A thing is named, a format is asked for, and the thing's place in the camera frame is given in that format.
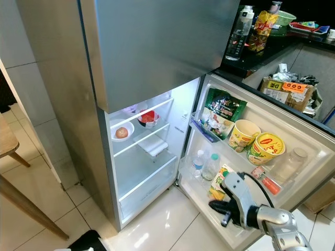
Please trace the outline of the yellow noodle bowl with lid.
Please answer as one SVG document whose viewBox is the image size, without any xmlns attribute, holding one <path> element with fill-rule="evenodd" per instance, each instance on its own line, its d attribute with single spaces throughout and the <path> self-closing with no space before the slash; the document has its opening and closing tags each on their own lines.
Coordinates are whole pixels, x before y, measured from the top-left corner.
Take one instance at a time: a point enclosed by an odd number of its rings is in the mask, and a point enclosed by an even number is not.
<svg viewBox="0 0 335 251">
<path fill-rule="evenodd" d="M 279 136 L 270 132 L 262 132 L 249 146 L 247 159 L 253 165 L 265 165 L 282 155 L 286 149 L 285 142 Z"/>
</svg>

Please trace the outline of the yellow and red snack bag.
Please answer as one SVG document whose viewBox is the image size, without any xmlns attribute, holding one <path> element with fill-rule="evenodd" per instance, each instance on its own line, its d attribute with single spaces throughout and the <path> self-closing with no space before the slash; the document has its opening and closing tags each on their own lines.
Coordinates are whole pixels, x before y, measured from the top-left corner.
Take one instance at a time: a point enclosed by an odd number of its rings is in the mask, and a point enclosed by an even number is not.
<svg viewBox="0 0 335 251">
<path fill-rule="evenodd" d="M 278 9 L 263 10 L 254 24 L 254 32 L 249 39 L 249 50 L 261 52 L 266 46 L 272 26 L 278 20 Z"/>
</svg>

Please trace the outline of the small pink bottle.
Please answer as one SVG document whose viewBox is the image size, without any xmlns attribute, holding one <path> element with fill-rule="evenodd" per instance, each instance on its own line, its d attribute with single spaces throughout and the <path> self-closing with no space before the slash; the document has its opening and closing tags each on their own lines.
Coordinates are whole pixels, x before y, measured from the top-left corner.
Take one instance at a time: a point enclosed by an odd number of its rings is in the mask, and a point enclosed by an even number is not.
<svg viewBox="0 0 335 251">
<path fill-rule="evenodd" d="M 263 181 L 266 178 L 266 169 L 264 166 L 256 166 L 256 168 L 251 172 L 254 179 L 258 181 Z"/>
</svg>

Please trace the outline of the red tray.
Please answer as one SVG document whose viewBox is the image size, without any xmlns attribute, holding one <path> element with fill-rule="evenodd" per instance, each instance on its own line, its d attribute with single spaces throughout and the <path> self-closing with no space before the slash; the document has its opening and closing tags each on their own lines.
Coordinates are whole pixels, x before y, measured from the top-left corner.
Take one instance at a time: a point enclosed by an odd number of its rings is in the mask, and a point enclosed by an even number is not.
<svg viewBox="0 0 335 251">
<path fill-rule="evenodd" d="M 327 34 L 328 31 L 330 30 L 330 26 L 319 26 L 318 24 L 313 24 L 313 26 L 306 26 L 307 22 L 292 22 L 289 23 L 288 26 L 290 26 L 292 29 L 296 29 L 299 31 L 304 31 L 308 33 L 313 33 L 316 35 L 323 35 Z"/>
</svg>

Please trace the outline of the green basket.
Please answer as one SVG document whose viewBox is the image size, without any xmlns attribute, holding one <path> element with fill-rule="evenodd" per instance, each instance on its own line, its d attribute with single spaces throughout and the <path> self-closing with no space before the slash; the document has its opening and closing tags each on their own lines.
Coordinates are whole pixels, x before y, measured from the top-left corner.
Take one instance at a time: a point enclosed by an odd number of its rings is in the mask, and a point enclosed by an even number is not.
<svg viewBox="0 0 335 251">
<path fill-rule="evenodd" d="M 280 29 L 280 27 L 282 26 L 287 26 L 288 24 L 290 24 L 292 21 L 296 19 L 295 15 L 288 14 L 284 10 L 280 10 L 277 14 L 278 14 L 278 19 L 275 22 L 275 24 L 273 24 L 272 26 L 273 29 Z"/>
</svg>

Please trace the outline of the yellow green juice carton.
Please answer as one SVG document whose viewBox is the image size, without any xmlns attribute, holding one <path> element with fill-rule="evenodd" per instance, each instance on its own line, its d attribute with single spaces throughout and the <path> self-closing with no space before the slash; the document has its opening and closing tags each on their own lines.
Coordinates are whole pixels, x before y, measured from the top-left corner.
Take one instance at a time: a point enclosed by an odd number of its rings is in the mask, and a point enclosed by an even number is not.
<svg viewBox="0 0 335 251">
<path fill-rule="evenodd" d="M 227 194 L 221 187 L 221 184 L 224 178 L 235 171 L 230 168 L 227 164 L 223 164 L 220 170 L 216 173 L 215 177 L 210 183 L 210 187 L 208 189 L 208 197 L 213 200 L 221 200 L 225 201 L 227 198 Z"/>
</svg>

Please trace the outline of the yellow noodle cup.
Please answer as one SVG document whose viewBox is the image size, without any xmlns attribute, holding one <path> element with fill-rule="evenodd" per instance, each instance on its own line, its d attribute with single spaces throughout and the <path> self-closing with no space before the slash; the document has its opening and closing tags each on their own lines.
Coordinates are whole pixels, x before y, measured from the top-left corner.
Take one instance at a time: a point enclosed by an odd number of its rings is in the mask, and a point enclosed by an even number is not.
<svg viewBox="0 0 335 251">
<path fill-rule="evenodd" d="M 261 133 L 258 125 L 251 120 L 239 119 L 234 123 L 232 132 L 228 137 L 228 146 L 241 153 Z"/>
</svg>

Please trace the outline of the wide black foam panel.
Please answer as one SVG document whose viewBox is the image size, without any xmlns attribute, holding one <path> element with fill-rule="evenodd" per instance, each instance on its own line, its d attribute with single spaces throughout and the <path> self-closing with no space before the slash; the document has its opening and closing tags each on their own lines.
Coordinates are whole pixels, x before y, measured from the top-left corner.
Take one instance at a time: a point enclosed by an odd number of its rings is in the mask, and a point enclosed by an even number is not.
<svg viewBox="0 0 335 251">
<path fill-rule="evenodd" d="M 10 110 L 10 105 L 15 103 L 14 94 L 10 90 L 9 84 L 4 77 L 0 83 L 0 112 L 5 113 Z"/>
</svg>

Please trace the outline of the black kitchen countertop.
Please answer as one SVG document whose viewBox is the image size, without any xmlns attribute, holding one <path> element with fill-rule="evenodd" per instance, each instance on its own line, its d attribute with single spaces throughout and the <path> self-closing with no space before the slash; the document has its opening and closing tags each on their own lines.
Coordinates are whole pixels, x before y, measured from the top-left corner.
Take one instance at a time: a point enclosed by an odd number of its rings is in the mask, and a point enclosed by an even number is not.
<svg viewBox="0 0 335 251">
<path fill-rule="evenodd" d="M 261 10 L 267 10 L 272 1 L 282 2 L 280 10 L 295 15 L 298 21 L 315 21 L 320 26 L 335 29 L 335 0 L 241 0 L 240 6 L 251 5 L 258 14 Z M 289 31 L 288 28 L 285 31 L 286 36 L 270 36 L 266 48 L 261 52 L 244 49 L 240 60 L 224 59 L 216 71 L 227 72 L 230 76 L 247 77 L 260 69 L 261 65 L 277 59 L 281 53 L 298 44 L 335 52 L 335 41 L 326 41 L 326 35 Z"/>
</svg>

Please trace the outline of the glass fridge shelf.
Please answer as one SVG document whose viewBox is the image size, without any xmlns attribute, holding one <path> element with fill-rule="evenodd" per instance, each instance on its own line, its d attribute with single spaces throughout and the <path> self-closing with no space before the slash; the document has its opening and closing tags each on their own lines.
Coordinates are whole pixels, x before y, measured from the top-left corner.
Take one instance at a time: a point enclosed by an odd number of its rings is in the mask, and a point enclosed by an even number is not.
<svg viewBox="0 0 335 251">
<path fill-rule="evenodd" d="M 120 189 L 120 198 L 127 198 L 137 187 L 142 186 L 148 179 L 156 176 L 164 169 L 171 167 L 179 160 L 177 156 L 167 155 L 151 160 L 145 157 L 119 157 L 115 158 L 117 186 Z"/>
<path fill-rule="evenodd" d="M 154 127 L 152 129 L 137 127 L 137 129 L 134 131 L 134 133 L 132 134 L 132 136 L 130 136 L 129 139 L 127 139 L 126 141 L 113 143 L 114 148 L 113 157 L 114 158 L 120 157 L 122 154 L 127 153 L 133 149 L 143 150 L 138 143 L 152 135 L 160 137 L 161 139 L 163 139 L 163 141 L 166 141 L 164 138 L 166 137 L 169 126 L 170 124 L 167 123 L 158 125 L 157 127 Z"/>
<path fill-rule="evenodd" d="M 109 126 L 111 129 L 114 129 L 117 124 L 121 124 L 124 121 L 138 122 L 139 117 L 144 114 L 143 111 L 154 111 L 162 119 L 173 101 L 174 98 L 156 98 L 123 108 L 108 116 Z"/>
</svg>

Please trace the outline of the wooden table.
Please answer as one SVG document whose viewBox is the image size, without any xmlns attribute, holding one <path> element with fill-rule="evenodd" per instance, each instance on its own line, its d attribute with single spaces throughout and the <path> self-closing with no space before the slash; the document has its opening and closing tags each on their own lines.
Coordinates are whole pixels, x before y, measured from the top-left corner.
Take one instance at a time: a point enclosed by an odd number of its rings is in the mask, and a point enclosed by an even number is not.
<svg viewBox="0 0 335 251">
<path fill-rule="evenodd" d="M 3 118 L 0 119 L 0 132 L 0 157 L 12 157 L 20 164 L 30 167 L 29 163 L 24 160 L 24 158 L 15 153 L 15 151 L 19 148 L 19 141 Z M 69 235 L 63 232 L 63 230 L 58 227 L 55 222 L 53 222 L 40 208 L 38 208 L 35 203 L 24 196 L 24 194 L 12 185 L 12 183 L 5 177 L 3 177 L 3 175 L 0 175 L 0 193 L 3 198 L 8 199 L 10 203 L 22 210 L 23 213 L 31 217 L 31 219 L 43 225 L 43 227 L 47 230 L 50 230 L 52 233 L 65 241 L 69 239 Z"/>
</svg>

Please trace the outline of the silver freezer door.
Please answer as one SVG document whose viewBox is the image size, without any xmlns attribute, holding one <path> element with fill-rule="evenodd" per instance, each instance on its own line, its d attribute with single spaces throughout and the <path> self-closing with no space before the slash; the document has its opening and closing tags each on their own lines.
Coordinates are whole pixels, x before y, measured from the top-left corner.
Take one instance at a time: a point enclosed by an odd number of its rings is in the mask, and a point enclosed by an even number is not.
<svg viewBox="0 0 335 251">
<path fill-rule="evenodd" d="M 80 0 L 96 102 L 108 114 L 220 67 L 240 0 Z"/>
</svg>

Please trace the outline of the plain brown cardboard box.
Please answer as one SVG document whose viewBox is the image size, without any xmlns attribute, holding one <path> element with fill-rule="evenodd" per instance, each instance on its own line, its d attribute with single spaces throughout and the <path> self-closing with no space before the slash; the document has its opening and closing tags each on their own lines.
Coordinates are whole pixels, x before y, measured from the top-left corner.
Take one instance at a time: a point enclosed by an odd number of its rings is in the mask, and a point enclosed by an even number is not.
<svg viewBox="0 0 335 251">
<path fill-rule="evenodd" d="M 318 191 L 314 192 L 306 201 L 304 206 L 312 213 L 318 213 L 335 202 L 335 177 L 326 182 Z"/>
</svg>

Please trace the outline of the clear glass jar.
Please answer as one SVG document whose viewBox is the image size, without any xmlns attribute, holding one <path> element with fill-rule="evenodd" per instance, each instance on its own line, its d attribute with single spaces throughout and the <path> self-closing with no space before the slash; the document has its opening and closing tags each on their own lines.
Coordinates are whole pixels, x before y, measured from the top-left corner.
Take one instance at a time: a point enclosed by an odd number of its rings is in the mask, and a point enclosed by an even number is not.
<svg viewBox="0 0 335 251">
<path fill-rule="evenodd" d="M 287 182 L 294 177 L 303 167 L 304 162 L 308 158 L 308 152 L 302 148 L 296 147 L 291 150 L 277 165 L 273 172 L 278 182 Z"/>
</svg>

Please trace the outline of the flat dark blue packet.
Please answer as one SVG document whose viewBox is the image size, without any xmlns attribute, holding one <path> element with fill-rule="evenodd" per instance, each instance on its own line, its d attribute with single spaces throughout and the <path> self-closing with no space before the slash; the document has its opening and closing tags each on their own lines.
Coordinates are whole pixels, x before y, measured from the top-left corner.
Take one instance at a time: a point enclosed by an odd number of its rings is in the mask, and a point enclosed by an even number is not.
<svg viewBox="0 0 335 251">
<path fill-rule="evenodd" d="M 206 127 L 201 123 L 201 120 L 198 117 L 198 111 L 191 114 L 191 125 L 196 129 L 196 131 L 199 131 L 204 138 L 206 138 L 211 143 L 218 143 L 221 141 L 220 138 L 215 136 L 211 131 L 206 129 Z"/>
</svg>

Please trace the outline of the fridge compartment door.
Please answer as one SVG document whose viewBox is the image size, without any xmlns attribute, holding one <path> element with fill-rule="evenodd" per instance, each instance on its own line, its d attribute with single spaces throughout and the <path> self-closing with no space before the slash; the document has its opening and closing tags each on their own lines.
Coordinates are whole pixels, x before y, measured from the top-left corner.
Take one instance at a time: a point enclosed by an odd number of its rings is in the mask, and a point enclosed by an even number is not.
<svg viewBox="0 0 335 251">
<path fill-rule="evenodd" d="M 223 75 L 216 73 L 209 73 L 201 78 L 194 115 L 201 114 L 210 88 L 224 90 L 233 97 L 247 101 L 242 113 L 243 119 L 256 122 L 262 131 L 277 134 L 287 143 L 288 149 L 300 147 L 308 152 L 304 169 L 291 185 L 284 187 L 273 199 L 277 207 L 295 210 L 335 176 L 335 132 L 322 129 L 309 117 L 298 114 L 294 109 L 278 103 L 277 100 L 242 82 L 229 81 Z M 227 141 L 218 140 L 214 143 L 208 141 L 193 123 L 189 124 L 189 129 L 191 133 L 184 146 L 184 160 L 180 163 L 178 179 L 180 187 L 199 209 L 201 216 L 208 221 L 224 247 L 243 251 L 258 241 L 261 233 L 259 230 L 243 230 L 234 225 L 222 227 L 220 225 L 222 215 L 208 206 L 208 189 L 204 186 L 203 179 L 190 175 L 189 170 L 191 170 L 191 155 L 199 149 L 208 154 L 217 153 L 221 157 L 221 163 L 227 164 L 234 170 L 250 172 L 253 170 L 253 165 L 246 159 L 244 153 L 234 152 Z"/>
</svg>

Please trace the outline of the clear bottle with green cap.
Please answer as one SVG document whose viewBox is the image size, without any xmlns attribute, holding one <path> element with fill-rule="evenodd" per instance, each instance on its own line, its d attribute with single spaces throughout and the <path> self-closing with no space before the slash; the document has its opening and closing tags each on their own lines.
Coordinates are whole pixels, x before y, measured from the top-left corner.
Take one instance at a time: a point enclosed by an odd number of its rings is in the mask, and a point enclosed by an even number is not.
<svg viewBox="0 0 335 251">
<path fill-rule="evenodd" d="M 211 181 L 216 176 L 219 170 L 219 155 L 217 153 L 213 153 L 211 154 L 210 158 L 204 163 L 201 177 L 205 181 Z"/>
</svg>

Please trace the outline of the red and white bowl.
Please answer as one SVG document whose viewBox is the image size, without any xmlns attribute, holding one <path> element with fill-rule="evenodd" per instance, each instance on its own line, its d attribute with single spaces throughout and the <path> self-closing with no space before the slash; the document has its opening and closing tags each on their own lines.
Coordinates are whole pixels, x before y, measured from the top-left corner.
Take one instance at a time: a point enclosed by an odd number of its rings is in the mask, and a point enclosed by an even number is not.
<svg viewBox="0 0 335 251">
<path fill-rule="evenodd" d="M 158 122 L 160 122 L 160 115 L 156 111 L 149 110 L 138 117 L 137 120 L 142 127 L 150 129 L 155 127 Z"/>
</svg>

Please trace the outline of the cardboard box with orange labels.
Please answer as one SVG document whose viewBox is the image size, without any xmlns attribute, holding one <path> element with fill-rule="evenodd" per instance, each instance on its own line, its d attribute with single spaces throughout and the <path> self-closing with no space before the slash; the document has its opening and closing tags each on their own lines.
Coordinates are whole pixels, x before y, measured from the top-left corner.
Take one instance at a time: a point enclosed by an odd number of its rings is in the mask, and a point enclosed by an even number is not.
<svg viewBox="0 0 335 251">
<path fill-rule="evenodd" d="M 316 87 L 301 82 L 275 81 L 270 77 L 264 77 L 259 90 L 274 98 L 275 100 L 288 105 L 300 112 L 314 114 L 315 110 L 311 99 Z"/>
</svg>

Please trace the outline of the black plastic bag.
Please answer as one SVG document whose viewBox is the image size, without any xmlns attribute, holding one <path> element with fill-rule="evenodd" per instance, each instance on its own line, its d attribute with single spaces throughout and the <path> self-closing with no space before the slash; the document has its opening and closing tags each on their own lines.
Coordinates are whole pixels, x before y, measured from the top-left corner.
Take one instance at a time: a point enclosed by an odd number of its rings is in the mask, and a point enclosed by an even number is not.
<svg viewBox="0 0 335 251">
<path fill-rule="evenodd" d="M 300 77 L 298 82 L 302 84 L 306 84 L 306 85 L 318 86 L 320 81 L 318 81 L 318 79 L 313 75 L 306 75 L 306 76 Z"/>
</svg>

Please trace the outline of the green snack bag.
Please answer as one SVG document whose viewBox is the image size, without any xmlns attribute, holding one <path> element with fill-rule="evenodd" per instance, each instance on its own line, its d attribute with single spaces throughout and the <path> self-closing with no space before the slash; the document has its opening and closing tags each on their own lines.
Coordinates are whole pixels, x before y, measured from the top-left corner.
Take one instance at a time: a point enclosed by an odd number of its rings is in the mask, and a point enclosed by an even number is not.
<svg viewBox="0 0 335 251">
<path fill-rule="evenodd" d="M 246 101 L 235 98 L 224 90 L 209 88 L 199 121 L 204 129 L 225 140 L 246 106 Z"/>
</svg>

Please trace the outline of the white rectangular box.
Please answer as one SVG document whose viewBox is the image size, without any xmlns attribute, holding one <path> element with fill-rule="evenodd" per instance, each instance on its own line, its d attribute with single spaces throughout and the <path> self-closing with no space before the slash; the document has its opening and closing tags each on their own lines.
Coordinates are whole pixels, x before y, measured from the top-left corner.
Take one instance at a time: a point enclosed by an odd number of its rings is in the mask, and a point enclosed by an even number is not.
<svg viewBox="0 0 335 251">
<path fill-rule="evenodd" d="M 163 141 L 160 137 L 155 135 L 149 136 L 148 138 L 140 141 L 139 146 L 146 152 L 151 158 L 156 158 L 158 154 L 164 151 L 169 144 Z"/>
</svg>

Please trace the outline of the crumpled clear plastic bag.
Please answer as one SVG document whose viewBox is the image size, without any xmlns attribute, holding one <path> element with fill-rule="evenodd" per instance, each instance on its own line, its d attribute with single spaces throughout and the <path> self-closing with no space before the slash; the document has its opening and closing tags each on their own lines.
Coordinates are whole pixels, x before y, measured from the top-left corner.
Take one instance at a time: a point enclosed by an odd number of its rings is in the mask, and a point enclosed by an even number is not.
<svg viewBox="0 0 335 251">
<path fill-rule="evenodd" d="M 280 82 L 299 82 L 299 75 L 289 72 L 287 64 L 279 64 L 277 72 L 271 76 L 271 79 Z"/>
</svg>

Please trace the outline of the silver two-door fridge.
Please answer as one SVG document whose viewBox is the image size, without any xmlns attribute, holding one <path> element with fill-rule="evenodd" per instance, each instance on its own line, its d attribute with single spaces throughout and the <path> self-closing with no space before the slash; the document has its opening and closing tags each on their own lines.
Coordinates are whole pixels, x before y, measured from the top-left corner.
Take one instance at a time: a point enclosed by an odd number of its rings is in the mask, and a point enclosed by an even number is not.
<svg viewBox="0 0 335 251">
<path fill-rule="evenodd" d="M 77 174 L 107 219 L 121 230 L 177 179 L 201 78 L 207 73 L 148 99 L 174 98 L 155 126 L 170 124 L 164 138 L 169 146 L 157 157 L 173 155 L 179 160 L 119 201 L 108 117 L 113 112 L 108 114 L 96 102 L 79 1 L 18 0 L 17 5 Z M 157 158 L 141 149 L 120 157 Z"/>
</svg>

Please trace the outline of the black floor mat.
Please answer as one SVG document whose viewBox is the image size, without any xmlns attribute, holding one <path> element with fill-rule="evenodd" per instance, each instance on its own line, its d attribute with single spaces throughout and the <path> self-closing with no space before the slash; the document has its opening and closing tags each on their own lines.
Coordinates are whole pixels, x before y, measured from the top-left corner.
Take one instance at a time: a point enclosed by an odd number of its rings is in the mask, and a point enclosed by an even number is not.
<svg viewBox="0 0 335 251">
<path fill-rule="evenodd" d="M 89 230 L 68 246 L 70 251 L 108 251 L 96 230 Z"/>
</svg>

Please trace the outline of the tall clear water bottle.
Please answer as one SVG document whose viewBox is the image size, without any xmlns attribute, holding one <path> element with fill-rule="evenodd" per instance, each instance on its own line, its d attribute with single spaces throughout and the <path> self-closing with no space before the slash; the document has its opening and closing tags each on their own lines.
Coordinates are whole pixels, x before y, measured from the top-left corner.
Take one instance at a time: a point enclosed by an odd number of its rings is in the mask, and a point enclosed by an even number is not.
<svg viewBox="0 0 335 251">
<path fill-rule="evenodd" d="M 231 33 L 225 52 L 225 59 L 237 61 L 241 58 L 244 44 L 251 26 L 253 24 L 254 12 L 253 6 L 245 5 L 240 11 L 239 17 Z"/>
</svg>

